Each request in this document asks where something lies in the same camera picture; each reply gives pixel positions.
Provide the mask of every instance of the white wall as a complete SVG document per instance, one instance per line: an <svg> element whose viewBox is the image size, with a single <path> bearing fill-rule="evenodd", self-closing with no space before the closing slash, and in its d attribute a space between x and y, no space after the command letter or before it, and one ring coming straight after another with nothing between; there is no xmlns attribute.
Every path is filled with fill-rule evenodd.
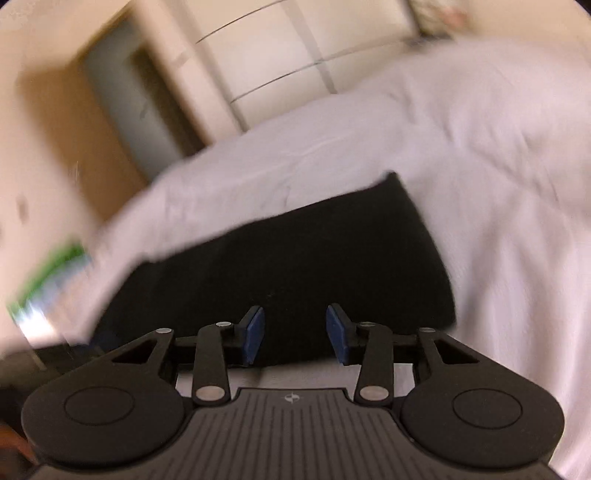
<svg viewBox="0 0 591 480"><path fill-rule="evenodd" d="M466 0L478 34L526 40L591 40L591 17L575 0Z"/></svg>
<svg viewBox="0 0 591 480"><path fill-rule="evenodd" d="M18 94L27 42L26 27L0 32L0 355L24 344L6 303L51 249L69 238L88 241L99 225ZM17 199L28 204L25 223Z"/></svg>

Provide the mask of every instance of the white duvet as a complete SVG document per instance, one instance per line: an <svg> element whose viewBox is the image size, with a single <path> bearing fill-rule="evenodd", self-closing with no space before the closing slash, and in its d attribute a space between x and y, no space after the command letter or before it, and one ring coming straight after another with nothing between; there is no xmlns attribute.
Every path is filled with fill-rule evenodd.
<svg viewBox="0 0 591 480"><path fill-rule="evenodd" d="M590 59L583 48L500 40L440 45L348 94L215 145L165 172L118 216L87 284L55 324L71 342L88 340L142 259L394 170L449 272L452 334L557 397L567 423L552 466L589 479ZM293 385L293 368L248 382L355 383L355 369L321 362L298 367L310 383Z"/></svg>

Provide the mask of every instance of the bed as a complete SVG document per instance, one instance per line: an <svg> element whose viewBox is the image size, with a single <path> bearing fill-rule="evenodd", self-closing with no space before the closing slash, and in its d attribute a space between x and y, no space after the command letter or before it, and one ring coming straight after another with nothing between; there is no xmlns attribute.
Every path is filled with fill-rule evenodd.
<svg viewBox="0 0 591 480"><path fill-rule="evenodd" d="M462 40L404 56L167 170L108 225L51 321L88 341L141 260L396 171L449 273L451 334L556 396L566 430L552 466L590 478L589 105L583 45ZM234 389L351 388L357 373L328 359L231 378Z"/></svg>

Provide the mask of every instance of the cabinet door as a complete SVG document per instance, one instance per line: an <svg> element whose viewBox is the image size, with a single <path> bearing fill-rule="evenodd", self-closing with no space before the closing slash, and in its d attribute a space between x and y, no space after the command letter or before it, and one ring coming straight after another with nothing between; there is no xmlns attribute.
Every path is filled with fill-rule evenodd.
<svg viewBox="0 0 591 480"><path fill-rule="evenodd" d="M78 62L27 73L20 87L56 157L102 219L111 218L147 185L99 106Z"/></svg>

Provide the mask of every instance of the ribbed black surface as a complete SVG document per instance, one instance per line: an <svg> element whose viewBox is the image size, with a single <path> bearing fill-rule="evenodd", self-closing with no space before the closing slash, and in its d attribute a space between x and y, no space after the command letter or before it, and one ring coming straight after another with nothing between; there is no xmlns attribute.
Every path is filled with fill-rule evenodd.
<svg viewBox="0 0 591 480"><path fill-rule="evenodd" d="M34 480L83 473L42 467ZM417 449L389 413L351 403L341 390L242 390L224 407L198 410L165 452L96 480L558 480L548 467L479 473Z"/></svg>

